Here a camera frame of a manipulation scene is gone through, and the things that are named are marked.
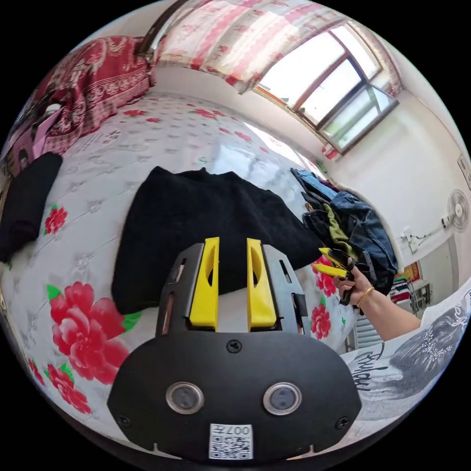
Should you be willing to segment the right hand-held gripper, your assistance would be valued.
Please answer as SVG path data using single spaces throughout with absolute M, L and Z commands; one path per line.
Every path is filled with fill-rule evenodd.
M 333 266 L 325 264 L 313 264 L 313 268 L 317 272 L 342 280 L 349 278 L 349 271 L 351 270 L 351 266 L 355 266 L 355 261 L 352 258 L 348 257 L 340 249 L 321 247 L 319 248 L 319 251 L 333 264 Z M 360 310 L 358 306 L 353 306 L 353 308 Z

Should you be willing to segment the person's right hand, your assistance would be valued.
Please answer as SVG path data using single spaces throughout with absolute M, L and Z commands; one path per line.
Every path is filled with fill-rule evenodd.
M 346 279 L 336 277 L 334 282 L 343 305 L 360 306 L 374 291 L 374 286 L 357 266 L 351 266 Z

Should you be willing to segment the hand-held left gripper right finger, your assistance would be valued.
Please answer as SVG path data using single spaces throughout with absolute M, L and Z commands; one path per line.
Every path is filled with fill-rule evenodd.
M 253 238 L 247 239 L 247 321 L 249 330 L 269 330 L 277 322 L 262 243 Z

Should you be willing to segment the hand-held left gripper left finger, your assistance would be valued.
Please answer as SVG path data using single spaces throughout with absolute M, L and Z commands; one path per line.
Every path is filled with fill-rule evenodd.
M 193 328 L 217 328 L 219 241 L 219 237 L 205 239 L 189 315 Z

